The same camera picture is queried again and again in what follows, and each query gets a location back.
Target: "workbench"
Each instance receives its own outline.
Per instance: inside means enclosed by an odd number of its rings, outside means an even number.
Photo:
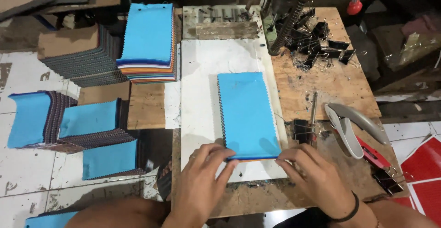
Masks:
[[[316,15],[319,21],[323,21],[326,18],[333,40],[350,42],[336,8],[317,8]],[[296,118],[310,120],[311,113],[309,108],[307,108],[309,103],[306,101],[305,95],[309,92],[317,91],[318,106],[316,120],[326,120],[327,116],[325,115],[323,106],[325,103],[335,102],[354,107],[381,125],[378,118],[381,116],[381,113],[378,110],[377,103],[375,102],[366,77],[361,67],[358,66],[356,56],[353,57],[351,63],[347,66],[334,61],[335,67],[328,72],[321,71],[320,62],[318,61],[316,64],[318,64],[317,66],[319,67],[313,67],[306,73],[298,71],[292,65],[289,52],[283,56],[272,57],[272,63],[281,111],[285,121],[291,121]],[[152,93],[151,91],[153,90],[157,91],[156,96],[160,96],[162,87],[160,84],[148,85],[147,87],[132,85],[130,109],[138,111],[134,113],[129,109],[128,123],[132,124],[132,127],[135,129],[165,127],[165,124],[163,124],[164,119],[162,119],[164,104],[161,103],[161,100],[163,100],[163,97],[150,98],[150,100],[144,98],[146,93]],[[152,120],[152,117],[146,117],[147,113],[152,113],[152,110],[147,110],[150,107],[153,107],[155,111],[162,110],[160,119],[158,118],[155,121]],[[133,118],[133,121],[130,121],[130,116],[136,117]],[[332,130],[329,123],[325,122],[322,125],[324,129]],[[400,170],[396,156],[390,145],[381,145],[365,131],[361,131],[356,125],[353,124],[352,127],[357,136],[373,149],[380,152],[395,168]],[[176,194],[176,183],[181,172],[180,138],[180,129],[174,129],[172,145],[172,205]],[[294,141],[292,141],[292,139],[289,140],[289,145],[295,146]],[[317,140],[317,149],[319,152],[323,157],[338,166],[342,179],[360,199],[368,200],[385,194],[385,191],[383,191],[371,177],[369,163],[365,160],[356,160],[353,157],[346,156],[341,146],[344,147],[343,142],[339,135],[334,132],[326,139],[318,138]],[[396,194],[397,197],[409,195],[407,186],[403,187],[404,191]],[[227,185],[225,193],[211,214],[211,217],[228,217],[311,206],[314,206],[314,203],[309,200],[295,184],[290,183],[289,179],[234,182]]]

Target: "grey fabric stack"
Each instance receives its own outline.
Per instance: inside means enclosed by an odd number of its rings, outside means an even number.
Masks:
[[[40,34],[38,59],[80,87],[128,81],[116,66],[120,38],[102,25]]]

